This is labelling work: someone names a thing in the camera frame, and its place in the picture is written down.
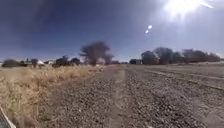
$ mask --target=ground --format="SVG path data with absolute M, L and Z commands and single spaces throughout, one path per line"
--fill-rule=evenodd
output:
M 38 127 L 222 128 L 224 68 L 210 74 L 206 66 L 185 67 L 109 66 L 50 87 L 41 95 Z

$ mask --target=sun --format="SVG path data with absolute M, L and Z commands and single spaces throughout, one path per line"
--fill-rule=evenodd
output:
M 203 0 L 169 0 L 165 6 L 171 17 L 184 17 L 187 13 L 195 12 L 199 6 L 213 8 Z

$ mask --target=gravel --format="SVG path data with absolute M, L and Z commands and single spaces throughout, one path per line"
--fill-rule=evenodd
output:
M 39 107 L 40 128 L 224 126 L 223 90 L 144 66 L 111 66 L 93 78 L 49 88 L 48 94 Z

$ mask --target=sky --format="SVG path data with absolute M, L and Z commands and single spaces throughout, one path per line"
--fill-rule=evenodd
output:
M 224 55 L 223 0 L 184 17 L 171 17 L 167 1 L 1 0 L 0 60 L 79 57 L 95 41 L 105 41 L 122 61 L 159 46 Z

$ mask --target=tall dry grass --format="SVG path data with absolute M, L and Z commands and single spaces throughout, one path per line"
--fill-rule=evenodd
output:
M 40 92 L 58 83 L 80 79 L 103 67 L 75 66 L 53 69 L 0 68 L 0 105 L 18 127 L 37 124 Z

